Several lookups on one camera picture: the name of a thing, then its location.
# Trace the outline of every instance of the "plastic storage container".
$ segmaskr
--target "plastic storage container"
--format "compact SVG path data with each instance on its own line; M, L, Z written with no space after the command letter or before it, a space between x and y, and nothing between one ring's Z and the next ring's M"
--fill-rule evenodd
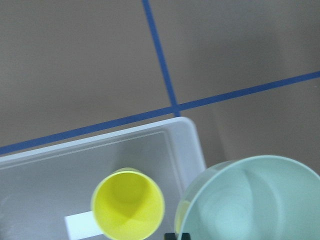
M0 239L105 240L91 197L101 180L125 167L150 176L164 195L163 221L148 239L173 233L182 193L206 169L185 117L0 157Z

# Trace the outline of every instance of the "plastic cup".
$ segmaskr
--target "plastic cup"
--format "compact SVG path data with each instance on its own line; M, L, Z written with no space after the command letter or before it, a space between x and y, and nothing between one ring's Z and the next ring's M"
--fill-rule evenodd
M91 209L103 234L112 240L143 240L162 222L165 201L158 185L134 168L121 168L99 183Z
M281 156L227 161L205 170L178 205L178 240L319 240L320 177Z

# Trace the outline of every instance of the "gray floor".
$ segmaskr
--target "gray floor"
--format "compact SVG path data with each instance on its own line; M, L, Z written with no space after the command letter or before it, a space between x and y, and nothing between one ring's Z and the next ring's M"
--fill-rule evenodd
M320 71L320 1L150 5L179 104ZM170 106L141 1L2 1L0 17L0 146ZM208 166L273 154L320 173L319 102L317 78L181 114Z

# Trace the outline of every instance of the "blue tape line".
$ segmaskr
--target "blue tape line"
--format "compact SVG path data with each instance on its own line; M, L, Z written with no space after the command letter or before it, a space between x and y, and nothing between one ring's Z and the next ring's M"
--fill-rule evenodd
M160 43L157 27L156 27L155 20L154 20L153 14L152 14L152 10L151 10L150 4L149 4L149 0L142 0L142 4L143 4L143 7L144 7L146 19L147 19L148 24L149 24L149 28L150 28L150 32L151 32L151 35L152 35L152 39L153 39L154 47L155 47L155 50L156 50L156 54L158 56L158 61L159 61L160 67L161 67L162 76L164 78L166 90L167 90L169 98L170 98L171 106L174 109L174 112L173 112L174 116L175 117L180 117L181 114L179 112L179 109L177 108L177 100L176 100L174 87L173 87L172 82L171 82L171 78L170 78L170 74L169 74L169 71L168 71L165 55L164 55L164 52L163 52L162 47L161 47L161 43Z
M182 103L182 104L179 104L177 107L180 109L180 111L193 109L193 108L201 107L204 105L213 104L213 103L217 103L217 102L221 102L229 99L234 99L234 98L238 98L238 97L242 97L242 96L246 96L246 95L250 95L258 92L263 92L270 89L275 89L275 88L279 88L279 87L283 87L291 84L300 83L307 80L316 79L316 78L320 78L320 71L308 73L305 75L295 76L295 77L291 77L291 78L287 78L279 81L273 81L273 82L262 84L262 85L248 87L248 88L244 88L244 89L240 89L237 91L232 91L232 92L228 92L228 93L224 93L216 96L206 97L206 98L202 98L195 101ZM15 143L15 144L7 145L7 146L2 146L0 147L0 155L28 149L28 148L32 148L32 147L36 147L44 144L53 143L56 141L81 136L84 134L90 134L90 133L118 127L125 124L135 123L135 122L139 122L146 119L151 119L151 118L155 118L155 117L159 117L167 114L172 114L175 112L175 110L176 108L169 106L169 107L148 111L148 112L144 112L144 113L140 113L132 116L127 116L127 117L123 117L123 118L119 118L111 121L106 121L106 122L102 122L102 123L98 123L90 126L85 126L85 127L81 127L81 128L57 133L57 134L52 134L49 136L39 137L36 139L31 139L31 140L27 140L27 141Z
M210 96L210 97L202 98L199 100L182 103L182 104L179 104L178 107L180 111L183 111L183 110L197 108L200 106L213 104L213 103L217 103L217 102L221 102L229 99L234 99L234 98L238 98L238 97L242 97L250 94L259 93L259 92L270 90L270 89L275 89L275 88L279 88L279 87L283 87L291 84L296 84L296 83L300 83L303 81L316 79L316 78L320 78L320 71L316 71L316 72L312 72L312 73L308 73L300 76L294 76L294 77L286 78L279 81L273 81L273 82L269 82L262 85L248 87L248 88L231 91L231 92L227 92L220 95Z
M118 127L125 124L131 124L131 123L139 122L142 120L171 114L173 113L173 111L174 109L171 106L169 106L169 107L165 107L165 108L161 108L153 111L147 111L144 113L127 116L127 117L123 117L123 118L119 118L111 121L106 121L106 122L102 122L102 123L98 123L90 126L80 127L80 128L69 130L69 131L64 131L64 132L52 134L49 136L43 136L36 139L31 139L31 140L22 141L22 142L14 143L7 146L2 146L0 147L0 155L12 153L12 152L23 150L23 149L28 149L28 148L32 148L32 147L36 147L44 144L53 143L56 141L81 136L84 134L91 134L97 131L106 130L106 129Z

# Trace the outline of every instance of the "cup rim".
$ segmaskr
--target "cup rim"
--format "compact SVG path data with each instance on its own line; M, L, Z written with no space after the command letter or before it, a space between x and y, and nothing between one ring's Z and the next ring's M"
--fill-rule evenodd
M147 237L151 236L158 228L159 226L161 225L163 219L164 219L164 216L165 216L165 211L166 211L166 204L165 204L165 198L164 198L164 195L163 195L163 192L162 190L160 189L160 187L158 186L158 184L152 179L150 178L148 175L144 174L143 172L139 171L138 169L135 169L135 168L131 168L131 167L123 167L123 168L120 168L116 171L114 171L113 173L111 173L110 175L108 175L107 177L105 177L102 181L99 182L99 184L95 187L94 191L93 191L93 194L91 196L91 203L90 203L90 208L91 208L91 211L93 213L93 218L96 222L96 224L99 226L100 230L102 231L102 233L107 236L108 238L110 239L118 239L118 238L115 238L114 236L111 236L110 234L108 234L99 224L99 222L97 221L97 218L96 218L96 214L95 214L95 211L94 211L94 204L95 204L95 199L97 197L97 194L99 192L99 190L101 189L101 187L111 178L113 178L114 176L116 175L120 175L120 174L136 174L136 175L139 175L139 176L142 176L143 178L147 179L149 182L152 183L152 186L157 190L157 192L159 193L159 196L160 196L160 203L161 203L161 216L159 218L159 221L158 221L158 224L155 226L155 228L150 231L148 234L146 234L146 236L144 236L143 238L137 238L135 240L143 240L143 239L146 239Z

